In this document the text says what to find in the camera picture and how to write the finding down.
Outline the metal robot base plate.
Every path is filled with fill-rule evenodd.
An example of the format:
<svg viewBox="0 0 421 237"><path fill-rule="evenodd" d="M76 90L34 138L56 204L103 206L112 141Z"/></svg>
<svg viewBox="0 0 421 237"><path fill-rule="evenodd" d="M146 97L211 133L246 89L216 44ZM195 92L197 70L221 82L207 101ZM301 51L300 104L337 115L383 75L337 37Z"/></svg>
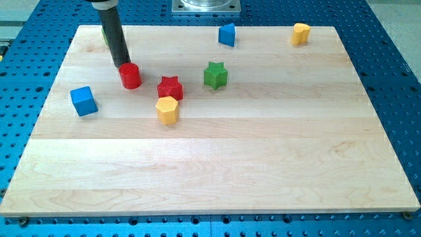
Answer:
<svg viewBox="0 0 421 237"><path fill-rule="evenodd" d="M172 14L175 15L212 15L239 14L240 0L172 0Z"/></svg>

